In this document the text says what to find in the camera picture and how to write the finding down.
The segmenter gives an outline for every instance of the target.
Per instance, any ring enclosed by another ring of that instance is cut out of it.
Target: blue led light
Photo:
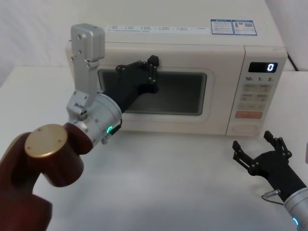
[[[110,127],[107,129],[107,133],[109,133],[112,129],[113,129],[113,127],[110,126]]]
[[[298,221],[296,218],[293,218],[294,223],[298,226]]]

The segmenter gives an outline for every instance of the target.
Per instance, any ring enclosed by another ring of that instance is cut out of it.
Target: robotic arm
[[[104,57],[104,31],[96,26],[72,26],[71,61],[75,91],[68,104],[69,121],[44,125],[18,136],[0,162],[0,230],[45,231],[52,204],[32,194],[42,173],[50,184],[64,187],[82,174],[80,155],[103,144],[122,125],[122,113],[143,93],[156,93],[159,59],[151,56],[116,67],[113,88],[97,89],[99,60]]]
[[[264,138],[275,151],[263,153],[252,159],[242,150],[239,143],[234,141],[233,159],[246,168],[250,175],[264,177],[274,190],[264,194],[262,198],[267,200],[266,198],[279,195],[297,230],[308,231],[308,188],[288,165],[292,153],[287,149],[282,137],[274,138],[266,131]]]

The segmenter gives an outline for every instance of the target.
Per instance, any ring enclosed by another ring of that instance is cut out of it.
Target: sticker
[[[257,35],[252,20],[232,20],[235,35]]]
[[[108,32],[156,33],[156,34],[210,34],[208,27],[187,26],[107,26]]]
[[[213,35],[234,35],[231,20],[211,19]]]

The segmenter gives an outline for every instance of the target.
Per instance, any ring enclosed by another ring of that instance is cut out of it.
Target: cable
[[[294,70],[295,70],[295,71],[298,71],[298,68],[297,68],[297,66],[295,65],[295,63],[294,63],[293,59],[291,58],[291,56],[289,55],[289,53],[288,53],[288,59],[290,60],[290,63],[292,64]]]
[[[268,200],[264,197],[264,195],[261,196],[261,198],[267,202],[270,202],[270,203],[273,203],[273,204],[278,204],[278,205],[283,205],[283,203],[280,203],[280,202],[277,202],[277,201],[271,201],[271,200]]]

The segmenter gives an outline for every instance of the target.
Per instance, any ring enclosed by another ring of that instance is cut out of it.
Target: green led light
[[[107,133],[109,133],[114,127],[110,126],[108,129],[107,129]]]

